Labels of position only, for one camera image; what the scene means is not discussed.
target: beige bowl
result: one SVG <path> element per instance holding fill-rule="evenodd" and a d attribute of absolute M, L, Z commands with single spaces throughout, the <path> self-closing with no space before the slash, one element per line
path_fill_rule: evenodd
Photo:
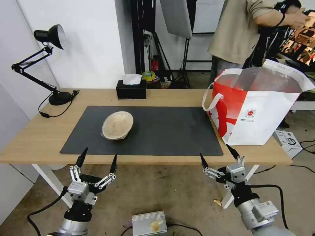
<path fill-rule="evenodd" d="M 101 135 L 109 140 L 124 139 L 134 123 L 129 112 L 118 111 L 109 115 L 103 123 Z"/>

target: lamp arm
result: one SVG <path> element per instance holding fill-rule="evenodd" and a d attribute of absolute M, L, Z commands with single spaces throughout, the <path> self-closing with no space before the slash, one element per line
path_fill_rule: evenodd
<path fill-rule="evenodd" d="M 47 54 L 45 56 L 42 56 L 41 58 L 35 60 L 35 61 L 31 61 L 31 62 L 27 62 L 29 59 L 35 57 L 36 55 L 42 53 L 42 52 L 46 52 Z M 51 46 L 46 46 L 43 49 L 41 49 L 40 51 L 38 51 L 37 53 L 33 54 L 32 56 L 29 56 L 28 58 L 24 59 L 23 61 L 20 61 L 17 64 L 13 64 L 11 66 L 12 70 L 15 71 L 16 73 L 19 73 L 23 76 L 25 76 L 26 78 L 30 79 L 31 81 L 41 85 L 42 87 L 48 89 L 51 92 L 56 92 L 57 91 L 57 87 L 52 87 L 48 84 L 46 84 L 44 81 L 40 81 L 39 79 L 35 78 L 34 76 L 28 74 L 25 72 L 25 69 L 27 69 L 28 67 L 36 64 L 37 62 L 45 59 L 46 57 L 49 57 L 51 54 L 53 53 L 53 47 Z"/>

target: black desk lamp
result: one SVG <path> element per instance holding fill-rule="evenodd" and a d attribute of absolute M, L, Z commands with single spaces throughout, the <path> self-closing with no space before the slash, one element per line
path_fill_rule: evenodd
<path fill-rule="evenodd" d="M 57 87 L 50 85 L 48 83 L 45 83 L 44 81 L 40 81 L 39 79 L 31 76 L 30 74 L 25 72 L 25 69 L 28 67 L 36 64 L 37 62 L 45 59 L 46 57 L 50 56 L 53 53 L 53 47 L 49 45 L 49 43 L 52 43 L 56 47 L 60 49 L 65 49 L 66 46 L 66 37 L 65 32 L 63 31 L 63 28 L 61 25 L 54 25 L 51 27 L 48 31 L 46 30 L 35 30 L 34 31 L 34 37 L 37 41 L 42 42 L 42 44 L 45 46 L 42 50 L 38 51 L 37 53 L 33 54 L 32 56 L 24 59 L 23 61 L 20 61 L 17 64 L 12 65 L 12 70 L 16 73 L 19 73 L 26 78 L 34 81 L 35 83 L 43 86 L 44 88 L 51 91 L 52 95 L 49 97 L 49 103 L 51 105 L 62 105 L 66 104 L 73 100 L 74 96 L 71 93 L 68 92 L 60 92 L 57 90 Z M 36 55 L 46 52 L 47 54 L 35 61 L 28 61 L 31 58 L 35 57 Z"/>

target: white table leg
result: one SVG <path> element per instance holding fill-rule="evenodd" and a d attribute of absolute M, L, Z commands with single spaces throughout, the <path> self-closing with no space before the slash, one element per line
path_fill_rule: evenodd
<path fill-rule="evenodd" d="M 258 169 L 260 165 L 254 165 L 251 170 L 248 172 L 248 174 L 246 175 L 245 179 L 248 181 L 252 176 L 253 174 L 256 172 L 256 170 Z"/>
<path fill-rule="evenodd" d="M 221 201 L 221 205 L 222 205 L 223 209 L 227 209 L 228 206 L 233 202 L 233 200 L 234 200 L 234 197 L 233 197 L 231 191 L 227 190 L 225 197 Z"/>
<path fill-rule="evenodd" d="M 52 172 L 52 170 L 48 166 L 39 166 L 38 164 L 32 164 L 32 166 L 44 178 L 44 180 L 46 180 L 46 182 L 50 185 L 50 187 L 52 187 L 58 196 L 60 196 L 63 189 L 63 184 Z M 72 207 L 72 201 L 69 193 L 66 193 L 66 195 L 62 197 L 62 200 L 68 207 Z"/>
<path fill-rule="evenodd" d="M 248 172 L 248 174 L 246 175 L 245 179 L 248 181 L 253 174 L 255 173 L 255 171 L 258 169 L 259 165 L 254 165 L 251 170 Z M 234 197 L 231 193 L 230 190 L 227 191 L 226 195 L 224 196 L 224 198 L 221 201 L 222 204 L 222 208 L 223 209 L 227 209 L 228 206 L 234 201 Z"/>

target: black desk mat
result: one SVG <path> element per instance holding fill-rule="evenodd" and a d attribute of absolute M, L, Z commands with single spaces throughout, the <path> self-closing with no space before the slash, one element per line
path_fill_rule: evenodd
<path fill-rule="evenodd" d="M 127 137 L 110 141 L 100 135 L 105 119 L 116 111 L 132 114 Z M 201 107 L 89 106 L 60 153 L 91 155 L 222 156 L 207 113 Z"/>

